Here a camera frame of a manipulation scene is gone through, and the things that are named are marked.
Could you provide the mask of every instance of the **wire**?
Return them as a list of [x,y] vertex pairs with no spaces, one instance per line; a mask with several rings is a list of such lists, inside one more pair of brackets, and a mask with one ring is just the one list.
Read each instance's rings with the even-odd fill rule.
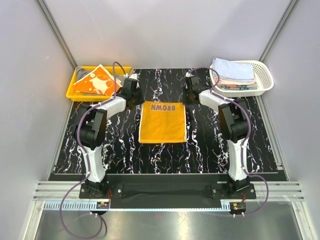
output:
[[261,179],[264,184],[265,184],[265,187],[266,187],[266,196],[265,196],[265,200],[263,202],[263,204],[261,205],[261,207],[259,207],[259,209],[253,211],[253,212],[250,212],[250,213],[247,213],[246,216],[252,216],[258,212],[260,212],[264,207],[265,205],[267,204],[267,201],[268,201],[268,198],[269,198],[269,186],[268,186],[268,183],[267,181],[265,180],[265,178],[263,178],[262,176],[260,175],[257,175],[257,174],[254,174],[254,175],[250,175],[246,169],[245,169],[245,160],[244,160],[244,146],[245,146],[245,142],[246,140],[250,137],[251,135],[251,121],[250,121],[250,118],[249,118],[249,115],[248,113],[244,110],[244,108],[242,106],[240,106],[237,102],[235,102],[233,99],[230,99],[230,98],[226,98],[226,97],[223,97],[221,96],[220,94],[214,92],[214,88],[217,86],[217,84],[220,82],[220,75],[218,74],[218,72],[210,67],[197,67],[197,68],[194,68],[192,70],[189,71],[189,74],[191,74],[192,72],[198,70],[198,69],[207,69],[207,70],[211,70],[213,72],[216,73],[218,79],[216,81],[216,83],[211,87],[210,89],[210,93],[214,96],[216,96],[217,98],[220,98],[222,100],[225,100],[226,102],[228,103],[231,103],[231,104],[234,104],[236,105],[242,112],[243,114],[245,115],[245,118],[246,118],[246,121],[248,123],[248,132],[245,136],[245,138],[243,139],[242,143],[241,143],[241,150],[240,150],[240,155],[241,155],[241,168],[243,170],[243,172],[249,177],[249,178],[259,178]]
[[88,174],[86,175],[86,177],[84,179],[82,179],[81,181],[79,181],[77,184],[75,184],[73,187],[71,187],[67,192],[66,194],[64,195],[64,197],[62,198],[61,200],[61,204],[60,204],[60,208],[59,208],[59,215],[60,215],[60,220],[61,220],[61,224],[63,226],[63,228],[65,229],[65,231],[71,235],[72,237],[76,238],[76,239],[82,239],[82,240],[90,240],[90,239],[94,239],[96,236],[98,236],[102,230],[102,227],[103,227],[103,218],[100,216],[100,215],[96,215],[96,217],[98,217],[100,219],[100,228],[98,230],[98,232],[96,234],[94,234],[93,236],[89,236],[89,237],[83,237],[83,236],[78,236],[78,235],[75,235],[74,233],[72,233],[68,227],[66,226],[65,222],[64,222],[64,218],[63,218],[63,214],[62,214],[62,206],[63,206],[63,203],[64,201],[66,200],[67,196],[69,195],[69,193],[71,193],[71,191],[73,189],[75,189],[77,186],[81,185],[82,183],[84,183],[89,177],[90,177],[90,174],[91,174],[91,165],[90,165],[90,159],[89,159],[89,153],[88,151],[85,149],[85,147],[83,146],[81,140],[80,140],[80,130],[81,130],[81,127],[82,127],[82,124],[86,118],[86,116],[94,109],[100,107],[100,106],[103,106],[107,103],[110,103],[112,102],[116,96],[117,96],[117,79],[116,79],[116,71],[115,71],[115,65],[118,64],[122,71],[124,72],[124,74],[126,74],[126,71],[125,69],[121,66],[120,63],[118,63],[117,61],[113,62],[112,64],[112,71],[113,71],[113,80],[114,80],[114,94],[113,94],[113,97],[100,103],[100,104],[96,104],[94,106],[92,106],[91,108],[89,108],[84,114],[83,116],[81,117],[80,119],[80,122],[78,124],[78,127],[77,127],[77,130],[76,130],[76,140],[79,144],[79,146],[83,149],[83,152],[84,152],[84,156],[85,156],[85,159],[86,159],[86,162],[87,162],[87,166],[88,166],[88,169],[87,169],[87,172]]
[[244,203],[245,200],[246,200],[246,194],[244,193],[244,194],[243,194],[243,199],[242,199],[241,203]]

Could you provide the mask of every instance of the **metal floor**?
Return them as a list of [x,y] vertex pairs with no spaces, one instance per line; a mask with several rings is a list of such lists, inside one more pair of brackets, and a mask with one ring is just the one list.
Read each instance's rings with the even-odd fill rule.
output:
[[[259,207],[247,203],[247,212]],[[100,221],[86,212],[64,211],[70,231],[82,237],[94,235]],[[268,202],[265,208],[247,217],[225,217],[225,212],[110,211],[103,215],[107,224],[97,240],[301,240],[302,235],[290,202]],[[42,213],[36,240],[74,240],[62,229],[59,211]]]

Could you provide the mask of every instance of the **black mounting bracket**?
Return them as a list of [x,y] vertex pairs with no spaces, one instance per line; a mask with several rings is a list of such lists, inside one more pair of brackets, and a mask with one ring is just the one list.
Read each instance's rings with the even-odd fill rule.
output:
[[228,199],[228,200],[243,200],[245,199],[257,199],[255,186],[250,183],[248,187],[239,191],[230,193],[226,183],[213,183],[211,184],[211,193],[214,200]]

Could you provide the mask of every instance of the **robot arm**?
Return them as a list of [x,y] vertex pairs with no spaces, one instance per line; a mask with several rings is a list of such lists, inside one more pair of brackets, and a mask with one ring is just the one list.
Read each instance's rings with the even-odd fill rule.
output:
[[[105,104],[98,103],[98,107],[93,109],[84,119],[80,129],[80,140],[88,152],[91,173],[86,181],[87,187],[98,192],[104,191],[101,184],[106,176],[106,171],[102,164],[102,144],[105,140],[107,119],[113,115],[132,109],[135,105],[144,102],[142,91],[139,86],[137,74],[132,74],[130,78],[124,80],[123,87],[117,92],[116,97]],[[92,106],[82,104],[79,107],[75,125],[72,127],[73,136],[76,138],[78,125],[83,114]],[[88,174],[88,163],[85,160],[85,168]]]
[[[187,76],[183,88],[183,103],[185,105],[201,104],[218,113],[222,136],[227,140],[229,149],[229,177],[227,183],[228,191],[233,193],[249,186],[250,181],[244,170],[247,170],[247,143],[243,147],[244,166],[241,163],[241,145],[248,132],[246,116],[234,104],[219,98],[210,92],[208,86],[202,86],[197,76]],[[243,99],[236,99],[241,107],[247,111]]]

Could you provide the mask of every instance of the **white wall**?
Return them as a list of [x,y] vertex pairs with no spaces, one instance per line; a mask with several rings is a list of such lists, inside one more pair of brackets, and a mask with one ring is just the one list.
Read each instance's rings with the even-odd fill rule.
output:
[[22,239],[52,164],[72,68],[34,0],[0,5],[0,233]]
[[79,65],[258,60],[290,0],[46,0]]
[[264,94],[291,180],[299,181],[320,237],[320,1],[302,0],[267,58]]

